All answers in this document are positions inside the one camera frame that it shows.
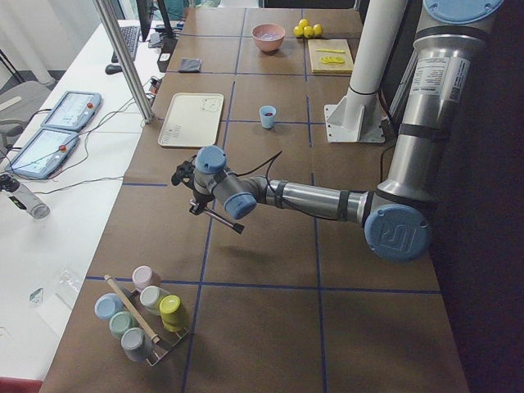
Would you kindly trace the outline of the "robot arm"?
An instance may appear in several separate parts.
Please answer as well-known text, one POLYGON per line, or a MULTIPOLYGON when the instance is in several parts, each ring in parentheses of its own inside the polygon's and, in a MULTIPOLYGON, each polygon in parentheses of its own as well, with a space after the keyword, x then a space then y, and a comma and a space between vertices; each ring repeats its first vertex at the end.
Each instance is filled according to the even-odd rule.
POLYGON ((203 147, 177 167, 172 184, 191 189, 195 215, 212 201, 224 208, 221 221, 239 220, 264 204, 316 219, 362 226, 370 250, 384 260, 407 262, 427 252, 436 208, 433 183, 449 128, 459 106, 473 57, 486 45, 498 1, 425 1, 413 48, 415 67, 392 159, 372 151, 382 140, 379 86, 407 7, 404 1, 372 1, 359 40, 346 95, 326 106, 328 156, 316 156, 314 171, 354 180, 354 190, 331 189, 267 174, 248 176, 227 166, 224 151, 203 147))

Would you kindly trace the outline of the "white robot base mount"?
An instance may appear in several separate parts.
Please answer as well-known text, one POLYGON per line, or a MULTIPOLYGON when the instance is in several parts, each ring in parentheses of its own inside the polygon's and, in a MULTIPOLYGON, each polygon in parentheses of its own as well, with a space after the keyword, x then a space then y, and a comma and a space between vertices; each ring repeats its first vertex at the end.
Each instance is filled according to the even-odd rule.
POLYGON ((385 142, 378 92, 407 5, 407 0, 369 2, 347 93, 324 107, 329 142, 385 142))

